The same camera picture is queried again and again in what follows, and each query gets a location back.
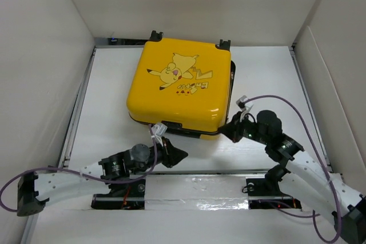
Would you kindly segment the yellow Pikachu suitcase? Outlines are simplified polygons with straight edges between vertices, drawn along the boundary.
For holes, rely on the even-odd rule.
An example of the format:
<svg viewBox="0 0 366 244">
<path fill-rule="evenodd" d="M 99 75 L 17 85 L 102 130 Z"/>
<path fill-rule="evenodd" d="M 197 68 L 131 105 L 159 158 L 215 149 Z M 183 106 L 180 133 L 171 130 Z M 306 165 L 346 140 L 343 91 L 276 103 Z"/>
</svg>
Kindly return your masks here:
<svg viewBox="0 0 366 244">
<path fill-rule="evenodd" d="M 126 100 L 132 120 L 163 123 L 171 134 L 215 140 L 226 124 L 236 65 L 231 41 L 166 38 L 153 30 Z"/>
</svg>

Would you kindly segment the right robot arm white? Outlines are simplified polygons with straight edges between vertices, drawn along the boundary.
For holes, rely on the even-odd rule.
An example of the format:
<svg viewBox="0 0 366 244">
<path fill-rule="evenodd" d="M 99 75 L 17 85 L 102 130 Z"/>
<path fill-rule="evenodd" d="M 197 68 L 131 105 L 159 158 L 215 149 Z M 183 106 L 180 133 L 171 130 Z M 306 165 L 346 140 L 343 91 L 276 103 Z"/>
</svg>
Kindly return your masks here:
<svg viewBox="0 0 366 244">
<path fill-rule="evenodd" d="M 365 243 L 365 196 L 334 175 L 325 175 L 321 165 L 283 133 L 274 112 L 263 110 L 251 121 L 248 113 L 239 111 L 218 131 L 234 143 L 247 138 L 265 146 L 277 162 L 264 180 L 268 193 L 282 192 L 305 203 L 339 230 L 346 243 Z"/>
</svg>

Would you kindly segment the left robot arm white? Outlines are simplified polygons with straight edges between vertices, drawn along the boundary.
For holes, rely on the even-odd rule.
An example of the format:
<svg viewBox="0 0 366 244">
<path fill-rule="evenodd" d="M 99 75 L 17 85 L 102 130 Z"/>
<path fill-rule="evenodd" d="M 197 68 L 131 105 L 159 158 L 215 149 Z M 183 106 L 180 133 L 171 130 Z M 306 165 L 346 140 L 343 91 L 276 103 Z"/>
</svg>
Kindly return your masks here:
<svg viewBox="0 0 366 244">
<path fill-rule="evenodd" d="M 46 206 L 89 194 L 122 196 L 156 165 L 172 168 L 187 157 L 187 152 L 161 138 L 151 147 L 140 143 L 76 171 L 51 167 L 46 173 L 28 171 L 18 181 L 17 216 L 38 214 Z"/>
</svg>

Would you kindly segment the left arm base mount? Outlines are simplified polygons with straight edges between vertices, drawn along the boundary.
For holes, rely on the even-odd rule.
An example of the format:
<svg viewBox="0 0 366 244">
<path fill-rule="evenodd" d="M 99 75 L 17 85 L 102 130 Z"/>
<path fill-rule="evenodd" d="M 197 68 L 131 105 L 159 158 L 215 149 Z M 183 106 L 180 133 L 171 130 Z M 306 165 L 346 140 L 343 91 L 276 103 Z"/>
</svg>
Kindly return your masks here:
<svg viewBox="0 0 366 244">
<path fill-rule="evenodd" d="M 94 210 L 144 210 L 146 179 L 117 185 L 108 194 L 94 194 L 91 208 Z"/>
</svg>

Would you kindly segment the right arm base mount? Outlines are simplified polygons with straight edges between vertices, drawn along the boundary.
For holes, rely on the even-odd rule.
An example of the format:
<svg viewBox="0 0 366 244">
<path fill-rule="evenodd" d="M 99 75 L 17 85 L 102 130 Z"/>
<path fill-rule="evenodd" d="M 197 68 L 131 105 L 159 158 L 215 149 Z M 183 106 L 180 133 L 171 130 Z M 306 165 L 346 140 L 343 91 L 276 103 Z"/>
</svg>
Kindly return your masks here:
<svg viewBox="0 0 366 244">
<path fill-rule="evenodd" d="M 250 209 L 302 209 L 299 200 L 285 195 L 265 178 L 247 178 L 242 193 L 248 196 Z"/>
</svg>

